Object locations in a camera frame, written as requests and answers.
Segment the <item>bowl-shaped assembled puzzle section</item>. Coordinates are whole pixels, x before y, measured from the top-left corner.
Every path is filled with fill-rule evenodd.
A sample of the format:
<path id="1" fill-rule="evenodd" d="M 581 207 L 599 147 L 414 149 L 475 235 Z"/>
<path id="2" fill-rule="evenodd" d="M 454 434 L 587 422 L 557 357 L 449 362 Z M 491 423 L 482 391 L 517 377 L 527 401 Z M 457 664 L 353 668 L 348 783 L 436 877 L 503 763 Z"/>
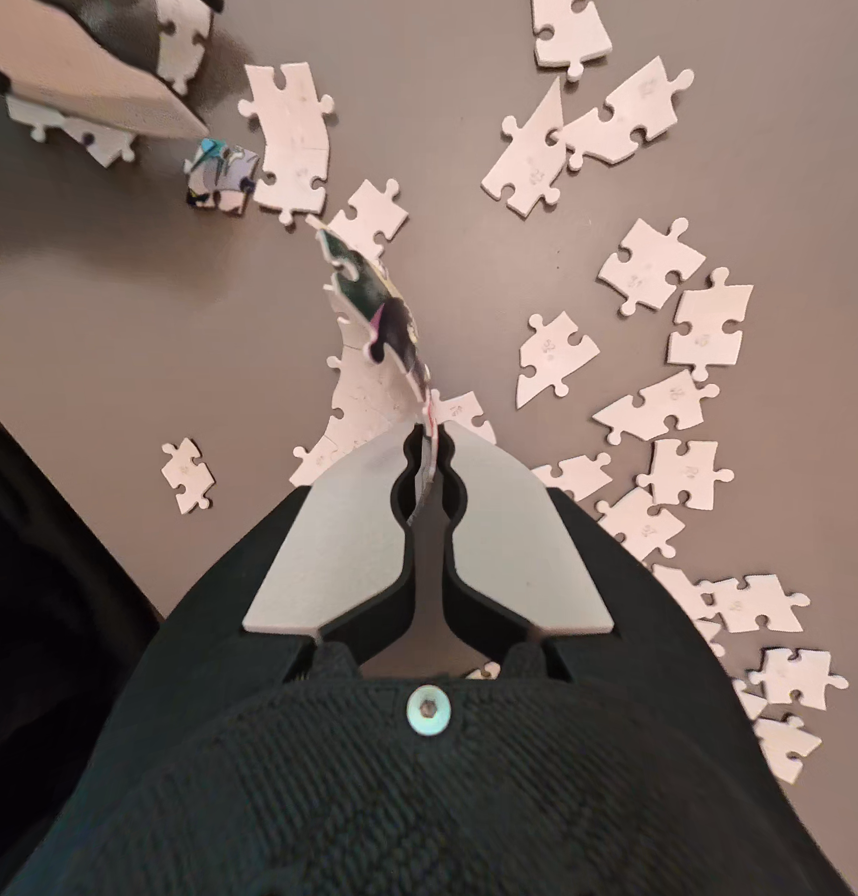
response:
<path id="1" fill-rule="evenodd" d="M 338 374 L 331 403 L 338 416 L 329 417 L 311 449 L 293 449 L 299 465 L 290 482 L 311 486 L 345 455 L 392 427 L 404 425 L 405 434 L 419 427 L 419 469 L 412 508 L 405 511 L 412 524 L 426 503 L 439 452 L 431 375 L 419 353 L 415 320 L 381 263 L 352 248 L 316 218 L 307 221 L 331 267 L 323 289 L 342 337 L 339 354 L 327 359 Z"/>

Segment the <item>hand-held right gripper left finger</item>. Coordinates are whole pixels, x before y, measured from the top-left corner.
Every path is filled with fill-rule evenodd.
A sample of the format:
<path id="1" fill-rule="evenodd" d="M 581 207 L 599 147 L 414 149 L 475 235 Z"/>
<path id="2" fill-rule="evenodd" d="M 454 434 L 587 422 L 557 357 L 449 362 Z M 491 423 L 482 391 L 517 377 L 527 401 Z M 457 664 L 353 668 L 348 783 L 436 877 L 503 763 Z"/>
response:
<path id="1" fill-rule="evenodd" d="M 396 425 L 317 478 L 244 616 L 246 632 L 337 642 L 371 659 L 408 630 L 423 436 L 421 425 Z"/>

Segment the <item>three-piece white puzzle strip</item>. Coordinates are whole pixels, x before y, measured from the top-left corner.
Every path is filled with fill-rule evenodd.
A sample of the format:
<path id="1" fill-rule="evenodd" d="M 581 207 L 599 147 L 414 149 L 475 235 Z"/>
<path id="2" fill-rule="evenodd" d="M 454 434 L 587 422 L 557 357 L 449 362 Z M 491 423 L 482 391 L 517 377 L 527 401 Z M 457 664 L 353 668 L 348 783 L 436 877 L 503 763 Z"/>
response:
<path id="1" fill-rule="evenodd" d="M 297 213 L 320 214 L 326 203 L 329 137 L 324 118 L 335 110 L 333 97 L 319 96 L 306 62 L 280 66 L 284 85 L 271 66 L 246 64 L 251 98 L 238 102 L 244 118 L 257 118 L 265 138 L 262 177 L 253 199 L 278 213 L 286 228 Z"/>

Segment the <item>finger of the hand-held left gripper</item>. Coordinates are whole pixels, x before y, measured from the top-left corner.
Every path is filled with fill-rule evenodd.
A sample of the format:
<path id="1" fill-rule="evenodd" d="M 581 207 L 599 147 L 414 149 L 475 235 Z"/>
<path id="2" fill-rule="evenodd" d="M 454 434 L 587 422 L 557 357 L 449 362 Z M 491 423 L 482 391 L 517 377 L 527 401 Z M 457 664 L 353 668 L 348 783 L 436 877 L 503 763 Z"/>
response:
<path id="1" fill-rule="evenodd" d="M 144 136 L 203 138 L 155 73 L 158 35 L 153 2 L 0 1 L 0 94 Z"/>

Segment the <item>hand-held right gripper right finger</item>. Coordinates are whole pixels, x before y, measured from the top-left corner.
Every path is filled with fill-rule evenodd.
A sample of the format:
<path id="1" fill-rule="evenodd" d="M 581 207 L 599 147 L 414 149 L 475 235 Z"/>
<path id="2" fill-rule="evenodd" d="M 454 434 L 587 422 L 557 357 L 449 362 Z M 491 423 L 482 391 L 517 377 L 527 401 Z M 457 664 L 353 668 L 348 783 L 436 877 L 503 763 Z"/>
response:
<path id="1" fill-rule="evenodd" d="M 612 633 L 614 620 L 547 488 L 457 423 L 439 427 L 447 517 L 442 607 L 468 647 L 502 663 L 516 644 Z"/>

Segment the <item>scatter of white pieces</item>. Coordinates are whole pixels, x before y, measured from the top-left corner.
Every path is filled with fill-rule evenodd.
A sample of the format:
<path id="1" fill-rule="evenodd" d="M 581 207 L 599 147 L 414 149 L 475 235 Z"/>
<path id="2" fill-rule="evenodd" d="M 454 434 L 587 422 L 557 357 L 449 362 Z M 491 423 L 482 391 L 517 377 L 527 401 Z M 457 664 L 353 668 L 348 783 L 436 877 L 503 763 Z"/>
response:
<path id="1" fill-rule="evenodd" d="M 604 107 L 612 112 L 608 120 L 593 110 L 567 125 L 562 117 L 560 79 L 555 78 L 524 125 L 520 126 L 512 116 L 504 120 L 502 134 L 509 143 L 482 180 L 481 189 L 500 200 L 502 190 L 510 188 L 512 196 L 508 197 L 507 206 L 522 218 L 541 201 L 553 206 L 559 196 L 555 181 L 567 164 L 577 170 L 584 155 L 610 165 L 622 163 L 638 148 L 633 140 L 635 132 L 649 141 L 673 126 L 677 118 L 672 97 L 686 90 L 693 78 L 693 72 L 685 70 L 669 79 L 657 57 L 605 100 Z M 125 161 L 134 159 L 132 142 L 138 133 L 73 118 L 54 107 L 13 95 L 5 97 L 9 116 L 31 127 L 34 140 L 44 141 L 47 130 L 57 128 L 81 143 L 89 136 L 87 151 L 103 166 L 119 156 Z M 385 246 L 376 243 L 375 237 L 381 234 L 390 241 L 406 221 L 407 212 L 395 202 L 398 193 L 399 185 L 394 179 L 388 181 L 384 192 L 364 180 L 349 200 L 356 210 L 355 218 L 347 218 L 344 211 L 329 223 L 321 220 L 319 214 L 307 213 L 307 218 L 312 216 L 324 223 L 388 272 L 380 260 Z M 662 233 L 638 219 L 620 242 L 619 250 L 602 264 L 598 279 L 625 299 L 620 309 L 622 316 L 631 315 L 637 305 L 660 308 L 675 289 L 668 281 L 669 275 L 686 280 L 700 268 L 705 257 L 680 241 L 688 223 L 677 218 L 668 232 Z M 701 423 L 701 401 L 718 394 L 716 385 L 698 385 L 704 381 L 706 366 L 733 364 L 737 359 L 741 332 L 725 333 L 724 325 L 743 321 L 751 286 L 729 285 L 727 276 L 726 268 L 715 269 L 709 276 L 708 289 L 681 297 L 680 314 L 675 321 L 688 323 L 691 330 L 689 334 L 671 335 L 668 360 L 684 367 L 670 378 L 641 390 L 640 405 L 635 406 L 633 398 L 625 396 L 593 417 L 609 429 L 607 440 L 613 446 L 624 434 L 654 445 L 649 475 L 640 475 L 636 487 L 615 504 L 602 502 L 595 506 L 602 513 L 598 521 L 602 529 L 623 538 L 616 546 L 617 559 L 627 560 L 631 554 L 642 562 L 655 551 L 663 557 L 673 557 L 669 539 L 680 533 L 683 523 L 665 509 L 652 514 L 651 508 L 678 504 L 686 493 L 688 507 L 711 510 L 714 481 L 730 481 L 733 477 L 731 470 L 715 470 L 712 466 L 716 442 L 690 441 L 687 451 L 679 454 L 680 440 L 653 441 L 666 432 L 664 423 L 669 418 L 675 418 L 679 428 Z M 439 427 L 457 423 L 496 444 L 490 423 L 472 426 L 482 409 L 471 392 L 449 401 L 440 400 L 435 389 L 431 393 Z M 603 470 L 610 460 L 605 453 L 593 459 L 583 455 L 561 462 L 559 476 L 552 475 L 551 466 L 531 472 L 545 487 L 552 487 L 551 495 L 555 492 L 557 498 L 580 500 L 611 481 Z M 719 623 L 733 633 L 752 631 L 759 618 L 777 631 L 789 633 L 791 623 L 800 630 L 792 606 L 809 603 L 801 593 L 784 593 L 775 575 L 748 576 L 742 587 L 736 579 L 694 585 L 680 570 L 662 565 L 653 565 L 652 575 L 658 582 L 654 587 L 656 595 L 664 586 L 671 603 L 682 608 L 704 639 L 717 633 Z M 828 686 L 848 688 L 847 680 L 832 673 L 830 665 L 827 651 L 771 648 L 764 651 L 761 668 L 748 672 L 748 682 L 760 685 L 763 697 L 747 693 L 747 685 L 740 679 L 731 680 L 771 773 L 787 784 L 796 781 L 803 759 L 821 744 L 821 739 L 806 732 L 798 716 L 787 714 L 781 720 L 772 720 L 763 717 L 762 711 L 768 705 L 789 706 L 794 696 L 799 697 L 801 705 L 824 711 Z"/>

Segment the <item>single white puzzle piece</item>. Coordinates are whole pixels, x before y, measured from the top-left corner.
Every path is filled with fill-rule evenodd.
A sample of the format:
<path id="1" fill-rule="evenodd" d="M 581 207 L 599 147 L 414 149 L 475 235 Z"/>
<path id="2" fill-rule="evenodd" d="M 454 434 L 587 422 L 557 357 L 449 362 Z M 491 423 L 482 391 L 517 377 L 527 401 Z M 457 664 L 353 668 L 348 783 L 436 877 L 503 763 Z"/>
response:
<path id="1" fill-rule="evenodd" d="M 159 49 L 156 74 L 185 96 L 205 54 L 214 11 L 203 1 L 156 1 Z"/>

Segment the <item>colourful printed puzzle piece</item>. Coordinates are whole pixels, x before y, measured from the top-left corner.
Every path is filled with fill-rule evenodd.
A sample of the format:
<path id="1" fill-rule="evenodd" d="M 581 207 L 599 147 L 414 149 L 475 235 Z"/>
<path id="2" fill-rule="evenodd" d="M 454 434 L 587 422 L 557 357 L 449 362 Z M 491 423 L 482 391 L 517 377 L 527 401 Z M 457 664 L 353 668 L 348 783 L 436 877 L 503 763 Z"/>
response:
<path id="1" fill-rule="evenodd" d="M 242 216 L 255 188 L 259 162 L 259 154 L 244 147 L 213 138 L 202 140 L 193 158 L 183 162 L 186 204 Z"/>

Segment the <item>person's black clothing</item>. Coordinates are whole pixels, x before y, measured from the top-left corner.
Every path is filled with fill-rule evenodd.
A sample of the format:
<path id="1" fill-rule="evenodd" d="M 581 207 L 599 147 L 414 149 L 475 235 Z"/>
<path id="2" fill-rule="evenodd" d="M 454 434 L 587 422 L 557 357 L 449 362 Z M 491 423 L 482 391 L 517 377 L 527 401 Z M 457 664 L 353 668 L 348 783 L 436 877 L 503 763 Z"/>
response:
<path id="1" fill-rule="evenodd" d="M 0 893 L 75 790 L 158 625 L 0 423 Z"/>

